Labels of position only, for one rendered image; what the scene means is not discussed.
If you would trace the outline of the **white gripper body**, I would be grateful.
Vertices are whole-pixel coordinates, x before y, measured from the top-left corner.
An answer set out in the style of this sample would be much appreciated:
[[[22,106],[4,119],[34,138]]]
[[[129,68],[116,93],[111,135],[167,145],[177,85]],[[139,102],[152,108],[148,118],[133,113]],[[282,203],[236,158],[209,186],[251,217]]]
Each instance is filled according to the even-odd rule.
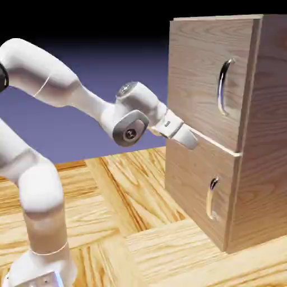
[[[194,150],[197,146],[197,138],[191,130],[191,127],[183,123],[171,139],[183,147]]]

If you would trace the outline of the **small wood cabinet door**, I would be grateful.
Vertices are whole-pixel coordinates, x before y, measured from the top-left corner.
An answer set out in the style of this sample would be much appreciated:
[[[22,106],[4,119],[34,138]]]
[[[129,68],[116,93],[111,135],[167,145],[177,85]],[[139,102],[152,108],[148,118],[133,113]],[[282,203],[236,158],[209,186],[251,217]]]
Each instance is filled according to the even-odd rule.
[[[222,251],[229,235],[240,159],[204,139],[194,150],[172,140],[166,143],[165,189]],[[206,195],[213,177],[219,177],[213,201],[217,220],[206,214]]]

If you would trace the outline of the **large wood cabinet door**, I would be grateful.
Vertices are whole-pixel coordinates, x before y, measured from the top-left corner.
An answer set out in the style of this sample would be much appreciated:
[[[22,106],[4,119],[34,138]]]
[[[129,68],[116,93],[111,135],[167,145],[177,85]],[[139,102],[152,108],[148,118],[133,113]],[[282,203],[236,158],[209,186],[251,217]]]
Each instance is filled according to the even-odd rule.
[[[232,152],[242,149],[260,17],[196,17],[170,23],[168,105],[188,125]],[[217,82],[230,58],[223,116]]]

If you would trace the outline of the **light wood cabinet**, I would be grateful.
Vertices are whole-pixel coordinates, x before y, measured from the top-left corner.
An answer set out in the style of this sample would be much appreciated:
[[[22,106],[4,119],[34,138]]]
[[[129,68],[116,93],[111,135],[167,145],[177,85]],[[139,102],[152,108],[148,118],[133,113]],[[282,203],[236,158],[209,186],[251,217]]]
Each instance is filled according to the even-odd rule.
[[[234,253],[287,235],[287,15],[260,17],[254,49],[242,149],[226,250]]]

